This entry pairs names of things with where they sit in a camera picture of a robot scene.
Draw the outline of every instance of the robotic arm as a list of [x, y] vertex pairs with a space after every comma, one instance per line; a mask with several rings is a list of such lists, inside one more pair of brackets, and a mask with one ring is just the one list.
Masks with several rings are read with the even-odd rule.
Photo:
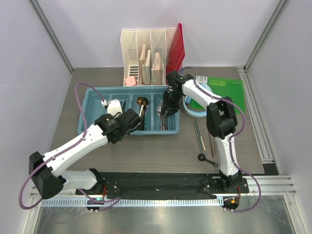
[[[224, 191], [236, 188], [242, 180], [241, 171], [238, 170], [231, 160], [229, 138], [235, 132], [237, 119], [233, 106], [226, 102], [213, 99], [201, 92], [194, 84], [190, 75], [180, 76], [178, 72], [171, 72], [166, 77], [169, 88], [164, 93], [164, 108], [167, 116], [174, 114], [180, 109], [180, 100], [183, 96], [190, 96], [207, 110], [207, 128], [211, 135], [216, 137], [220, 153], [221, 166], [220, 177]], [[62, 190], [82, 188], [90, 190], [94, 194], [100, 193], [105, 181], [96, 169], [87, 171], [67, 171], [66, 169], [82, 158], [87, 153], [109, 142], [113, 144], [125, 139], [130, 132], [135, 130], [141, 123], [142, 118], [133, 109], [123, 113], [118, 100], [104, 102], [107, 114], [100, 116], [94, 124], [87, 129], [87, 134], [77, 136], [61, 147], [41, 155], [38, 152], [30, 155], [29, 173], [51, 157], [54, 159], [44, 165], [32, 177], [32, 181], [43, 199], [49, 199]], [[80, 139], [80, 144], [73, 147]], [[236, 154], [234, 138], [231, 138], [234, 161]]]

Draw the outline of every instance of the gray wood surface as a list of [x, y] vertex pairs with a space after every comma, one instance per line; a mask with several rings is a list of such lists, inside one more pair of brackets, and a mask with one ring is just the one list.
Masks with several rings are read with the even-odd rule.
[[[237, 69], [195, 68], [202, 76], [240, 79]], [[74, 86], [84, 81], [93, 86], [122, 86], [123, 68], [76, 68], [65, 98], [51, 149], [55, 149], [77, 136], [79, 109], [75, 100]], [[86, 87], [80, 86], [78, 93], [82, 101]], [[237, 117], [241, 127], [241, 116]], [[263, 166], [255, 140], [248, 110], [245, 131], [235, 138], [239, 165], [252, 172], [263, 173]], [[205, 142], [206, 158], [220, 163], [218, 152], [212, 157], [209, 135], [204, 119], [198, 124]], [[125, 141], [99, 147], [75, 162], [69, 170], [96, 168], [102, 172], [156, 172], [156, 173], [217, 173], [218, 168], [197, 160], [200, 153], [193, 119], [180, 111], [180, 132], [169, 136], [129, 136]]]

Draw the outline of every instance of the red cutting board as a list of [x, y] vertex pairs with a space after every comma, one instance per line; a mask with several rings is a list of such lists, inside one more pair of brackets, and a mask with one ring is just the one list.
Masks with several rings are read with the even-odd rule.
[[168, 53], [168, 64], [166, 66], [166, 75], [172, 71], [178, 71], [185, 57], [184, 42], [182, 34], [182, 24], [179, 23], [176, 28], [175, 36], [172, 40]]

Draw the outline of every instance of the white basket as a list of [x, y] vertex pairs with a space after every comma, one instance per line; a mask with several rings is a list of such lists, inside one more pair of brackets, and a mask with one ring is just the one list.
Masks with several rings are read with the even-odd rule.
[[139, 80], [138, 58], [143, 44], [146, 44], [146, 50], [151, 50], [152, 64], [154, 63], [155, 53], [160, 54], [163, 67], [162, 85], [166, 85], [165, 74], [168, 53], [175, 33], [175, 28], [122, 30], [120, 42], [124, 67], [124, 80], [129, 76], [135, 76], [138, 80], [138, 85], [143, 85], [142, 81]]

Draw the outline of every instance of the utensil organizer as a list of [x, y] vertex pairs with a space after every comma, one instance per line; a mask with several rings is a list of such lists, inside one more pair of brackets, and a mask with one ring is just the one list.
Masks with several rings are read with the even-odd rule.
[[146, 52], [151, 50], [152, 65], [154, 63], [155, 53], [160, 54], [163, 67], [162, 85], [166, 85], [165, 73], [168, 62], [168, 53], [175, 33], [175, 28], [122, 30], [120, 43], [124, 67], [123, 79], [126, 79], [129, 76], [135, 76], [138, 80], [138, 86], [143, 86], [142, 81], [139, 80], [138, 59], [142, 51], [143, 44], [146, 44]]
[[[126, 102], [125, 111], [132, 108], [136, 113], [139, 113], [140, 106], [137, 104], [137, 98], [146, 97], [148, 99], [149, 105], [145, 114], [146, 131], [135, 131], [131, 135], [172, 135], [179, 132], [179, 111], [168, 117], [168, 130], [160, 130], [157, 107], [163, 100], [163, 93], [167, 88], [167, 86], [96, 87], [106, 101], [118, 99], [122, 103]], [[85, 92], [82, 109], [88, 127], [101, 115], [107, 113], [101, 104], [101, 99], [91, 88], [88, 88]], [[83, 131], [84, 123], [80, 114], [77, 132], [81, 134]]]

